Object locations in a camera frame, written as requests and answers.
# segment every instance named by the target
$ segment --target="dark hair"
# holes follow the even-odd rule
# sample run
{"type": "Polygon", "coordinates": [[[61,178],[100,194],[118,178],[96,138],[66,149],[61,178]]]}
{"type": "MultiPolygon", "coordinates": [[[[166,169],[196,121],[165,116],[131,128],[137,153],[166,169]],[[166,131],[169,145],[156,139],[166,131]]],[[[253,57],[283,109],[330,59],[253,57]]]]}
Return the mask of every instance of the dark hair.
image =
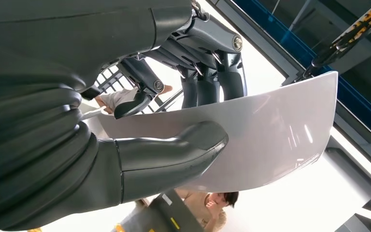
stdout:
{"type": "Polygon", "coordinates": [[[238,195],[239,192],[224,192],[224,199],[228,205],[231,205],[234,208],[235,203],[238,200],[238,195]]]}

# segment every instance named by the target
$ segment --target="circular joint cap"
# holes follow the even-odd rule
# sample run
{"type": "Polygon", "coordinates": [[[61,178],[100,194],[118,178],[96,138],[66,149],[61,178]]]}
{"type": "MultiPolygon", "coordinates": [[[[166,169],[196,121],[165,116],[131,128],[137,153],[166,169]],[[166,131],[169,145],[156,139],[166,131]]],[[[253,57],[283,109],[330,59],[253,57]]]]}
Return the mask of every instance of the circular joint cap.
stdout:
{"type": "Polygon", "coordinates": [[[239,35],[235,35],[234,38],[232,38],[232,47],[237,52],[243,49],[243,40],[239,35]]]}
{"type": "Polygon", "coordinates": [[[157,92],[161,92],[164,89],[164,84],[161,81],[155,81],[153,86],[157,92]]]}

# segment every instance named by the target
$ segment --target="white curved panel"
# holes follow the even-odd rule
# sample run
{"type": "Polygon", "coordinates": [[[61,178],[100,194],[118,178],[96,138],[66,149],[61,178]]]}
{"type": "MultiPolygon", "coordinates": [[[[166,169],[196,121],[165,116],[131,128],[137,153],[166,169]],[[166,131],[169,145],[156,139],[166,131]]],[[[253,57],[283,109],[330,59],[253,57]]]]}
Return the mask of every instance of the white curved panel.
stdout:
{"type": "Polygon", "coordinates": [[[229,143],[187,187],[208,192],[253,189],[322,154],[333,124],[337,79],[337,72],[329,72],[222,103],[119,120],[100,115],[93,120],[99,120],[111,138],[169,138],[191,124],[215,121],[228,133],[229,143]]]}

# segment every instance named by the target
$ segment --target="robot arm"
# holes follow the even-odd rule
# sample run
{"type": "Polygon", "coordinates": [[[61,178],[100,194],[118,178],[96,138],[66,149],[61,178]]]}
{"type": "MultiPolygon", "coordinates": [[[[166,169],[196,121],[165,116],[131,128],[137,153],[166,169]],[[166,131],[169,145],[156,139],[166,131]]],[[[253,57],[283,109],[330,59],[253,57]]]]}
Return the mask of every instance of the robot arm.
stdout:
{"type": "Polygon", "coordinates": [[[190,15],[189,0],[0,1],[0,230],[115,206],[204,173],[227,144],[220,125],[190,125],[168,140],[100,141],[77,109],[103,66],[161,46],[190,15]]]}
{"type": "Polygon", "coordinates": [[[115,118],[136,114],[154,99],[164,85],[143,60],[151,57],[180,72],[184,93],[183,108],[219,102],[220,86],[224,100],[247,95],[241,57],[241,37],[192,1],[190,19],[160,48],[127,58],[117,66],[125,76],[143,88],[135,100],[117,107],[115,118]]]}

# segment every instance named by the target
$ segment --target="beige shirt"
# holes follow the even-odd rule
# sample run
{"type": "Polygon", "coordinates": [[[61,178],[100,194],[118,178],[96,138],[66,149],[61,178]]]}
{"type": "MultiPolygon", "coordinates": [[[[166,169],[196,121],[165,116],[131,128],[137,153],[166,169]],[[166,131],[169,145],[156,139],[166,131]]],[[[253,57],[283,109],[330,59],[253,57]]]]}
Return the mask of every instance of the beige shirt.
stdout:
{"type": "MultiPolygon", "coordinates": [[[[208,193],[194,192],[182,189],[175,190],[177,194],[184,199],[184,204],[190,209],[202,227],[205,227],[211,219],[210,211],[205,207],[205,198],[208,193]]],[[[221,209],[214,231],[218,232],[223,228],[227,221],[227,214],[221,209]]]]}

